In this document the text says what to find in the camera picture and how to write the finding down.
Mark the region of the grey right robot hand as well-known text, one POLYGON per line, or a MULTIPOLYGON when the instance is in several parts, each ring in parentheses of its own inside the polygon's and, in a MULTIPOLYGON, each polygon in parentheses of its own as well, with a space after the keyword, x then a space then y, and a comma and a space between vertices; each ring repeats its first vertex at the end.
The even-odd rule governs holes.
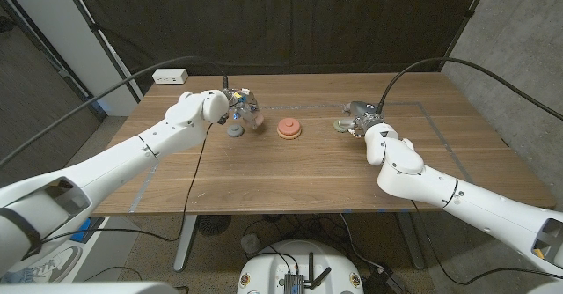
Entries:
POLYGON ((370 127, 384 121, 376 105, 363 101, 346 104, 343 112, 348 114, 348 117, 336 121, 335 126, 338 130, 345 130, 356 136, 363 136, 370 127))

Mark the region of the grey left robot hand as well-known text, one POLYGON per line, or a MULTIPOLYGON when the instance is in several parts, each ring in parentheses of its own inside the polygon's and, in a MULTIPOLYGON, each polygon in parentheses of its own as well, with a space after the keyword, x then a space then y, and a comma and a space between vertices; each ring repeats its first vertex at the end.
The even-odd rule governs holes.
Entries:
POLYGON ((228 109, 219 119, 219 124, 224 124, 229 119, 230 114, 235 120, 242 119, 245 121, 252 129, 257 129, 263 124, 264 116, 260 112, 258 101, 250 89, 223 88, 222 92, 228 100, 228 109))

